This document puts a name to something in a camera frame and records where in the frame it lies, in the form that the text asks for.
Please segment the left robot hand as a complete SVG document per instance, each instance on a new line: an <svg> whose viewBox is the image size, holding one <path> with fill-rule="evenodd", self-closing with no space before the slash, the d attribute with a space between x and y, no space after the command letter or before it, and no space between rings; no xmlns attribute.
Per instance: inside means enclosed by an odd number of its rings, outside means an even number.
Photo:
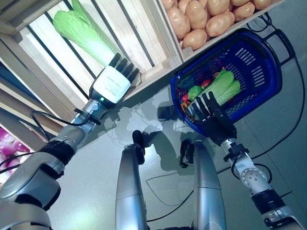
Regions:
<svg viewBox="0 0 307 230"><path fill-rule="evenodd" d="M139 75L140 70L132 62L116 53L94 80L89 98L98 101L105 109L111 109L122 100Z"/></svg>

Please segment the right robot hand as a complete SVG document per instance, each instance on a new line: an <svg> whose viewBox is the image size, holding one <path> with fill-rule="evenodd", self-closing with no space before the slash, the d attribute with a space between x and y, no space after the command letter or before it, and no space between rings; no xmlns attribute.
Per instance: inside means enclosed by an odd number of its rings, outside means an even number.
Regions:
<svg viewBox="0 0 307 230"><path fill-rule="evenodd" d="M195 98L191 106L196 115L195 123L202 127L216 145L228 139L237 138L237 130L228 115L218 104L213 92L203 93Z"/></svg>

